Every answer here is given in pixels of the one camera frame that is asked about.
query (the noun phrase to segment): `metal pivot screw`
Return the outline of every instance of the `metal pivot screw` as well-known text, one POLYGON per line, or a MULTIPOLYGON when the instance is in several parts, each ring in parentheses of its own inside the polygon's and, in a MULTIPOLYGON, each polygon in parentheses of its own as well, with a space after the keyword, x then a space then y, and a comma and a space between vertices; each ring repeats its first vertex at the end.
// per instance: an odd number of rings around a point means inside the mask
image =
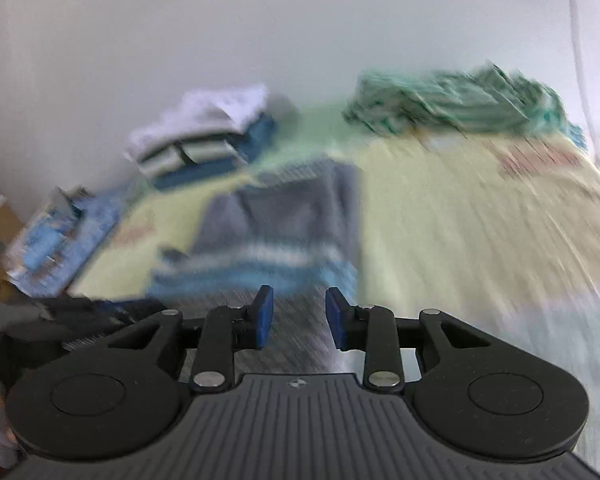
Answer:
POLYGON ((217 388, 224 383, 224 375, 220 372, 199 372, 193 376, 195 382, 201 388, 217 388))
POLYGON ((393 388, 400 382, 400 376, 387 370, 380 370, 369 375, 369 383, 378 388, 393 388))

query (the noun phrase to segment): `gray cloth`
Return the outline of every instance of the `gray cloth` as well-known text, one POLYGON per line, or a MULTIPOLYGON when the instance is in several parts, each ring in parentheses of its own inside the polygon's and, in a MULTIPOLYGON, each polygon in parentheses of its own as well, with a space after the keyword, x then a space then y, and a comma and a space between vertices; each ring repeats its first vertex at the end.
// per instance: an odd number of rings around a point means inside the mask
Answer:
POLYGON ((163 251, 147 295, 187 298, 273 287, 337 286, 356 301, 357 168, 319 160, 216 197, 189 254, 163 251))
POLYGON ((330 240, 358 262, 357 168, 333 160, 264 173, 258 184, 218 196, 209 206, 192 254, 256 238, 330 240))

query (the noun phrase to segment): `black gripper base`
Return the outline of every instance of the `black gripper base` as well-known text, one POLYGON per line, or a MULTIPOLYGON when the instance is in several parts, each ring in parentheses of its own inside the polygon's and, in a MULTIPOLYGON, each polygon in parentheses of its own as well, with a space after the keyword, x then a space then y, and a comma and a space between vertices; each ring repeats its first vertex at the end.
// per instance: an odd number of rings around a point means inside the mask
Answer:
POLYGON ((584 480, 565 453, 541 463, 465 456, 423 430, 399 396, 363 390, 353 375, 245 375, 194 399, 180 423, 143 450, 97 463, 32 456, 10 480, 584 480))

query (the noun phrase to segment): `stack of folded clothes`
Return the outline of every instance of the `stack of folded clothes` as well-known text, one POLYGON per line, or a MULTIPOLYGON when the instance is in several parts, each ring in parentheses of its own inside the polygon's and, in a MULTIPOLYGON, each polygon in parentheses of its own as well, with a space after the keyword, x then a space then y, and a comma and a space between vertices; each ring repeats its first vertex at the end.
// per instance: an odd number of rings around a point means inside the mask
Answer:
POLYGON ((156 123, 129 134, 125 156, 157 189, 236 170, 270 142, 268 94, 264 85, 189 91, 156 123))

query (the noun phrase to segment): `bed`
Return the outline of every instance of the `bed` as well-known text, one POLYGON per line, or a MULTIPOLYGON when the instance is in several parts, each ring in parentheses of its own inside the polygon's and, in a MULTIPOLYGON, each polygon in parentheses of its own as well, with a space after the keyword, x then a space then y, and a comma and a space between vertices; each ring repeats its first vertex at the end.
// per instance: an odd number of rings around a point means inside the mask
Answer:
MULTIPOLYGON (((158 248, 185 251, 218 193, 317 153, 351 160, 361 175, 357 302, 401 317, 440 308, 571 371, 591 405, 575 452, 600 472, 598 170, 560 135, 373 138, 347 126, 341 109, 283 125, 278 149, 249 171, 145 197, 70 292, 142 296, 158 248)), ((358 371, 361 362, 330 367, 358 371)))

